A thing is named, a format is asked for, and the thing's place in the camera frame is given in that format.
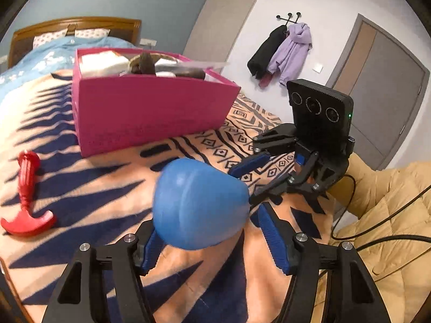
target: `bed sheet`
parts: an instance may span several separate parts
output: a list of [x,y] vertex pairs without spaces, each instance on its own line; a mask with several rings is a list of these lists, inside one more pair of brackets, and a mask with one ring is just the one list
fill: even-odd
[[[0,139],[0,217],[19,210],[16,156],[39,154],[36,216],[51,210],[56,226],[29,239],[0,230],[0,256],[35,323],[52,290],[82,243],[99,246],[133,233],[152,217],[152,193],[162,168],[188,157],[227,171],[252,153],[252,137],[279,119],[240,94],[219,130],[166,139],[83,159],[72,118],[71,85],[45,76],[25,84],[4,101],[9,125]],[[293,155],[275,157],[242,180],[251,192],[294,166]],[[284,195],[267,200],[296,231],[327,243],[334,201]],[[106,273],[112,323],[120,323],[113,280]],[[278,269],[251,215],[244,229],[207,249],[166,246],[157,266],[142,277],[157,323],[269,323],[279,313],[290,278]]]
[[62,69],[72,69],[77,48],[120,47],[134,48],[125,40],[115,37],[77,38],[66,36],[45,43],[29,52],[4,73],[0,74],[0,103],[11,90],[26,82]]

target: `blue wall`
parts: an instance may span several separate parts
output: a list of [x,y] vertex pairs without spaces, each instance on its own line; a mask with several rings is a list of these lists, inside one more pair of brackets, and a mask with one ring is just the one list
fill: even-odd
[[9,53],[13,32],[46,20],[77,16],[135,18],[141,37],[157,40],[156,49],[182,53],[206,0],[29,0],[0,42]]

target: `blue bedding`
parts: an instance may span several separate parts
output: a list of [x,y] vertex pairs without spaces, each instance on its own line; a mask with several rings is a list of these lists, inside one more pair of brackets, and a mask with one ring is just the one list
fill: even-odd
[[72,69],[77,48],[118,47],[134,48],[115,37],[77,38],[66,36],[35,48],[14,67],[0,74],[0,103],[10,91],[31,81],[62,69]]

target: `pillow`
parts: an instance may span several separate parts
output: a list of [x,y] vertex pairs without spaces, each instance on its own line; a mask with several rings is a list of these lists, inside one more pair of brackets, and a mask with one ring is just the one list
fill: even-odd
[[83,37],[83,38],[101,38],[108,36],[110,29],[82,29],[75,30],[75,37]]
[[55,31],[54,33],[45,33],[39,36],[35,36],[33,39],[33,49],[36,47],[42,46],[49,41],[55,40],[57,38],[61,38],[66,36],[67,29],[63,29],[60,31]]

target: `blue plastic toy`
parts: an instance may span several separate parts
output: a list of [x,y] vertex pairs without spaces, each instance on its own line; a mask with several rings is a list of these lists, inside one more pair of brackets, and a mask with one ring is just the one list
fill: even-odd
[[244,227],[249,215],[247,185],[197,160],[182,158],[162,171],[154,192],[153,222],[174,247],[216,245]]

